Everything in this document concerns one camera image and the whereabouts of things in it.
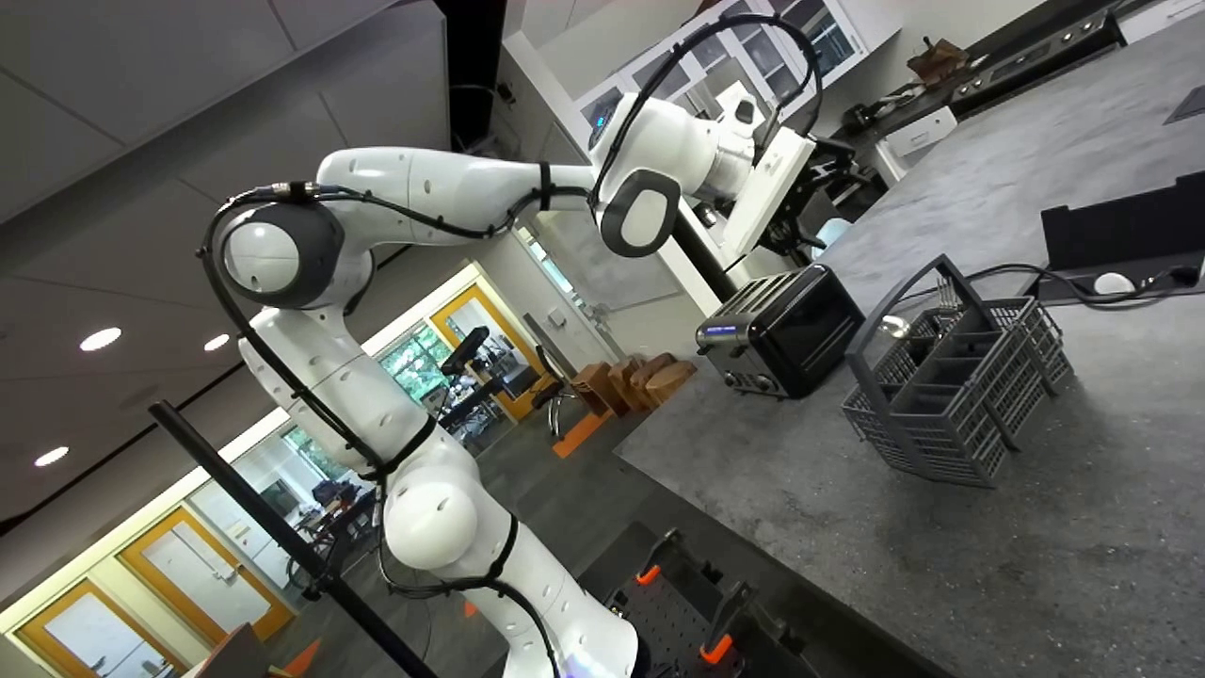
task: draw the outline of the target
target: black stand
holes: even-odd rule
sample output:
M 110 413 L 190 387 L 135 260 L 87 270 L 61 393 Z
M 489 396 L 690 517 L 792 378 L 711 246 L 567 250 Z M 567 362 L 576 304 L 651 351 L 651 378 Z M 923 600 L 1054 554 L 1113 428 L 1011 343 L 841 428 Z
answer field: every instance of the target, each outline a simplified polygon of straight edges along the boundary
M 219 455 L 209 442 L 202 442 L 202 433 L 178 406 L 153 404 L 151 413 L 306 571 L 318 575 L 323 592 L 382 649 L 382 657 L 400 663 L 400 672 L 433 678 L 423 657 L 415 657 L 409 643 L 400 639 L 340 571 L 326 571 L 323 559 L 311 554 L 310 541 L 272 512 L 272 505 Z

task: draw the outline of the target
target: wire rack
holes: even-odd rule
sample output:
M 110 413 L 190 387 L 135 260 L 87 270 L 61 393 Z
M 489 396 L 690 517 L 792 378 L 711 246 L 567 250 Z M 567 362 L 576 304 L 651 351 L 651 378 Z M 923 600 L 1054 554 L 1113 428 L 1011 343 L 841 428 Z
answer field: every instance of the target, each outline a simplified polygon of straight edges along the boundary
M 928 270 L 941 270 L 961 303 L 926 310 L 869 364 L 866 347 L 881 339 L 881 320 Z M 1035 298 L 984 303 L 945 256 L 878 304 L 847 362 L 858 393 L 842 413 L 858 437 L 896 472 L 961 485 L 995 485 L 1019 452 L 1024 421 L 1073 373 L 1061 332 Z

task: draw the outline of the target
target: ceiling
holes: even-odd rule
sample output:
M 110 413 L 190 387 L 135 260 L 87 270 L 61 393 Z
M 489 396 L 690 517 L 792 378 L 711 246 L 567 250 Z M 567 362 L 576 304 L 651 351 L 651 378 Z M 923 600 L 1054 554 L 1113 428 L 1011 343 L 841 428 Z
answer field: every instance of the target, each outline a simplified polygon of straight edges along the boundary
M 213 204 L 357 142 L 446 148 L 433 5 L 0 0 L 0 528 L 234 369 L 198 351 Z

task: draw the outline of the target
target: red object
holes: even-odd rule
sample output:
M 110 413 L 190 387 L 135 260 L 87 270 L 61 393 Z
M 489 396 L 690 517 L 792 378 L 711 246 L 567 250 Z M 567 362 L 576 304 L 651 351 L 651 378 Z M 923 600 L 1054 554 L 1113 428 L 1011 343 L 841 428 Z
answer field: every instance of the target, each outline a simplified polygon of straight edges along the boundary
M 704 658 L 709 667 L 720 667 L 720 663 L 730 658 L 733 649 L 736 649 L 736 643 L 730 639 L 730 634 L 721 634 L 711 649 L 699 649 L 699 658 Z
M 651 587 L 661 575 L 661 564 L 638 568 L 637 587 Z

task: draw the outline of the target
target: gray table surface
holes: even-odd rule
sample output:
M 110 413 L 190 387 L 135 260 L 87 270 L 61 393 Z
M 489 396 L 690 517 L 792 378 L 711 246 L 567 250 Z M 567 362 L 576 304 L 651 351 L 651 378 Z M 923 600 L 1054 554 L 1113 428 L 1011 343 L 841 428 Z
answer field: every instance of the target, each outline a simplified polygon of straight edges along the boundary
M 1205 18 L 975 116 L 831 253 L 872 304 L 951 253 L 1043 260 L 1039 207 L 1205 168 Z M 1054 310 L 1075 379 L 999 490 L 891 474 L 842 404 L 743 398 L 699 369 L 617 455 L 955 676 L 1205 676 L 1205 298 Z

